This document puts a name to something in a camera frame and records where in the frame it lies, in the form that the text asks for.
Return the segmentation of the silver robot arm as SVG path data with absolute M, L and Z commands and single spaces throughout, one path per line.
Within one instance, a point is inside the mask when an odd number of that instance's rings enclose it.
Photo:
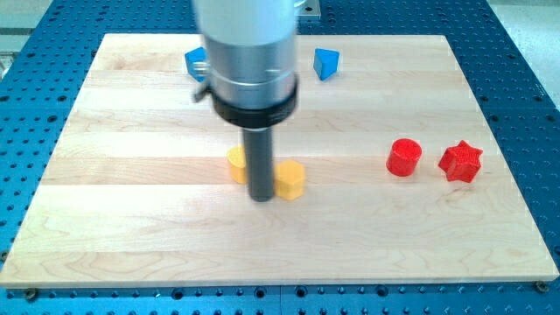
M 216 113 L 245 129 L 264 129 L 296 107 L 296 22 L 292 0 L 194 0 L 206 61 L 196 102 L 210 95 Z

